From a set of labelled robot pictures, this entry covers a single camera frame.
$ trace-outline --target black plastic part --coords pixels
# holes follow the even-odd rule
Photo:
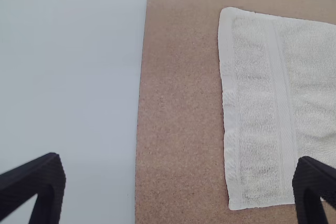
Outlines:
[[[59,155],[48,153],[0,175],[0,221],[37,194],[29,224],[57,224],[65,189]]]
[[[293,178],[299,224],[327,224],[320,200],[336,208],[336,169],[311,157],[299,159]]]

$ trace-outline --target white towel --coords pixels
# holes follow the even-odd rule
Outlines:
[[[336,167],[336,26],[229,7],[218,48],[229,208],[293,204],[299,157]]]

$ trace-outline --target white table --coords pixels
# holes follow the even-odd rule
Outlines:
[[[0,0],[0,173],[59,153],[60,223],[134,223],[145,3]]]

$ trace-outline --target cork mat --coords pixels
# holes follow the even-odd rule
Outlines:
[[[148,0],[136,224],[297,223],[294,205],[228,209],[217,47],[220,11],[228,6],[336,24],[334,0]]]

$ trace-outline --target white surface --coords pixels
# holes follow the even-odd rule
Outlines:
[[[145,1],[0,0],[0,172],[58,152],[61,223],[134,223]]]
[[[336,26],[224,8],[218,50],[229,208],[293,204],[299,157],[336,167]]]

